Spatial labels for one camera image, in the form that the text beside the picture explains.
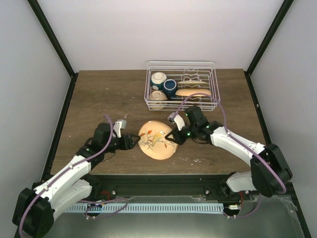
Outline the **bird painted plate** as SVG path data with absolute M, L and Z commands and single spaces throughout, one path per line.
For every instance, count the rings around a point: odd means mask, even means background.
M 155 160 L 169 159 L 177 150 L 178 145 L 165 139 L 172 129 L 156 120 L 151 120 L 142 125 L 139 130 L 138 142 L 142 152 Z

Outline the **small white bowl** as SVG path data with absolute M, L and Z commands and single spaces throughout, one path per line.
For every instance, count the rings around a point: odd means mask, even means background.
M 155 90 L 153 92 L 150 93 L 149 95 L 149 101 L 166 101 L 167 100 L 167 96 L 159 90 Z

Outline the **cream orange plate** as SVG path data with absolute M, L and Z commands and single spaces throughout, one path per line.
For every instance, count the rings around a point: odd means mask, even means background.
M 205 95 L 211 95 L 208 89 L 178 89 L 175 93 L 176 96 L 188 97 L 195 94 L 196 97 L 203 97 Z

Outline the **dark blue mug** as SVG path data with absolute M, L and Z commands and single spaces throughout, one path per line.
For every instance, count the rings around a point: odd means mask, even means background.
M 177 82 L 174 79 L 167 79 L 163 84 L 163 92 L 168 98 L 174 98 L 178 90 Z

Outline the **white wire dish rack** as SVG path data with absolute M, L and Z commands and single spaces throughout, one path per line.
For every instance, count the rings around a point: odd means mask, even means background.
M 211 95 L 196 97 L 195 94 L 188 97 L 175 96 L 166 101 L 149 101 L 149 95 L 154 89 L 150 86 L 151 75 L 155 72 L 163 72 L 167 79 L 176 82 L 182 80 L 202 80 L 208 84 L 202 85 L 179 85 L 178 89 L 208 89 Z M 185 110 L 190 106 L 197 105 L 203 111 L 213 111 L 220 102 L 215 64 L 212 61 L 174 61 L 174 60 L 151 60 L 147 64 L 147 76 L 144 92 L 144 100 L 150 110 L 175 111 L 179 106 Z

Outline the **white bowl teal outside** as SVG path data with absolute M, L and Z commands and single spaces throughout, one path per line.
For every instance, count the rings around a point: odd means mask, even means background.
M 164 82 L 167 76 L 163 72 L 155 72 L 151 75 L 150 86 L 154 90 L 163 90 Z

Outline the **round bamboo steamer tray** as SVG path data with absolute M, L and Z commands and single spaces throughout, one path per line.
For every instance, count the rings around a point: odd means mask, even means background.
M 208 84 L 207 82 L 204 82 L 202 80 L 182 80 L 177 82 L 179 85 L 202 85 L 202 84 Z

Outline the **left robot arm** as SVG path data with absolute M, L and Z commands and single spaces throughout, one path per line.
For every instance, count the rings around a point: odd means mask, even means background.
M 102 203 L 101 182 L 90 171 L 106 153 L 130 150 L 139 142 L 140 136 L 121 133 L 125 124 L 125 120 L 100 123 L 64 168 L 35 188 L 20 192 L 12 218 L 20 236 L 42 238 L 72 205 Z

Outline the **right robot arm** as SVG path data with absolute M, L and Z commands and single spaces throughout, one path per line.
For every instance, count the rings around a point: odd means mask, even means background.
M 226 124 L 208 121 L 198 106 L 185 110 L 189 123 L 173 112 L 168 120 L 175 128 L 165 138 L 182 145 L 188 139 L 200 139 L 203 143 L 224 149 L 245 162 L 250 171 L 233 172 L 220 187 L 220 194 L 230 200 L 241 191 L 257 191 L 265 197 L 275 193 L 285 194 L 286 184 L 293 177 L 280 150 L 275 144 L 263 145 L 252 142 L 230 131 Z

